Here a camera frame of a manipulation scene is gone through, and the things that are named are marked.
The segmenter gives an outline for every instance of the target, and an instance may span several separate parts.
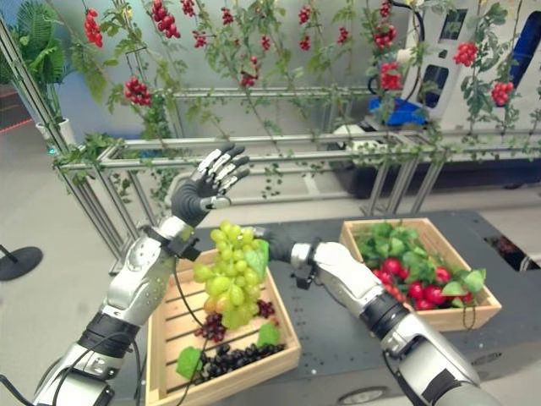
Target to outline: black round base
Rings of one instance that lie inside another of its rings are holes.
[[[24,247],[11,252],[17,262],[9,257],[0,258],[0,281],[11,281],[33,270],[41,262],[43,253],[36,247]]]

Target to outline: black robotic glove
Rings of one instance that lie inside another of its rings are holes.
[[[269,261],[291,263],[291,253],[295,241],[282,230],[270,228],[254,228],[254,235],[269,243]]]
[[[172,214],[192,227],[197,227],[208,212],[231,205],[226,192],[249,174],[243,146],[228,142],[211,152],[178,188],[171,199]]]

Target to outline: green grape bunch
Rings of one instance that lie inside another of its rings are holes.
[[[223,221],[210,232],[218,250],[212,265],[196,263],[194,280],[205,284],[209,295],[203,306],[207,313],[222,315],[221,324],[229,329],[244,326],[258,314],[257,299],[263,273],[249,263],[254,254],[261,255],[261,241],[254,238],[252,228],[241,228]]]

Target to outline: black cable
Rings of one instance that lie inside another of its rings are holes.
[[[7,376],[0,374],[0,382],[9,390],[12,395],[14,395],[14,398],[16,398],[24,406],[34,406],[21,394],[21,392],[17,390],[14,384],[9,381]]]
[[[203,349],[201,349],[201,353],[199,354],[199,361],[201,361],[201,355],[203,355],[205,353],[205,350],[206,350],[206,344],[209,342],[209,339],[206,338],[205,339],[205,342],[203,343]],[[180,398],[180,400],[178,401],[177,405],[176,406],[180,406],[181,404],[183,404],[184,402],[184,399],[186,398],[186,395],[188,395],[188,389],[190,387],[190,385],[194,382],[194,376],[195,376],[195,370],[194,370],[194,373],[192,375],[192,377],[190,378],[190,380],[188,381],[188,385],[186,385],[186,389],[184,389],[184,394],[183,396]]]
[[[203,323],[194,314],[194,311],[192,310],[192,308],[189,307],[188,301],[186,300],[186,297],[184,296],[183,289],[180,287],[180,282],[178,281],[178,275],[177,275],[177,261],[176,261],[176,258],[173,258],[173,262],[172,262],[172,275],[175,278],[175,283],[177,284],[178,292],[180,293],[180,297],[182,298],[182,300],[184,302],[184,305],[186,306],[186,309],[188,309],[189,314],[192,315],[192,317],[197,322],[197,324],[199,324],[199,326],[202,327]]]
[[[132,346],[134,347],[134,351],[135,351],[135,362],[137,364],[137,386],[139,386],[139,383],[141,382],[141,376],[140,376],[140,372],[141,372],[141,354],[139,352],[139,346],[137,345],[137,343],[135,342],[134,338],[132,336],[130,336],[129,334],[127,334],[126,332],[114,332],[112,334],[109,334],[107,337],[104,337],[102,338],[100,341],[98,341],[95,345],[93,345],[91,348],[88,348],[86,351],[84,351],[70,366],[69,368],[66,369],[66,371],[63,373],[63,376],[62,378],[60,378],[60,382],[58,383],[58,386],[57,386],[57,389],[56,391],[54,392],[54,396],[52,398],[52,406],[57,406],[57,399],[58,399],[58,394],[60,393],[60,388],[62,387],[62,384],[64,383],[64,381],[66,381],[66,378],[68,377],[68,375],[70,373],[73,372],[73,370],[75,369],[75,366],[90,352],[90,351],[94,351],[96,348],[98,348],[99,346],[101,346],[105,341],[107,340],[110,340],[111,338],[113,337],[117,337],[117,336],[124,336],[126,337],[132,344]],[[140,402],[141,402],[141,398],[140,398],[140,391],[139,391],[139,397],[136,399],[136,402],[135,404],[137,406],[140,406]]]

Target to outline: robot finger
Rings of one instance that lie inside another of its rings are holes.
[[[243,152],[244,152],[244,147],[240,145],[237,145],[233,147],[231,150],[226,151],[222,156],[220,156],[216,160],[216,162],[214,162],[214,164],[209,170],[209,174],[216,176],[216,173],[218,173],[224,165],[230,162],[235,156],[242,154]]]
[[[235,171],[238,167],[241,167],[242,165],[245,165],[249,162],[250,158],[247,156],[242,156],[233,162],[228,163],[226,166],[224,166],[220,172],[215,177],[215,186],[217,187],[220,182],[230,173]]]
[[[218,187],[218,194],[224,195],[236,182],[238,182],[242,178],[246,178],[249,173],[250,170],[245,168],[242,171],[237,171],[224,178]]]
[[[227,155],[227,152],[234,148],[235,145],[232,142],[226,142],[225,144],[220,145],[201,161],[195,172],[203,174],[207,173],[209,168],[211,168],[221,156]]]

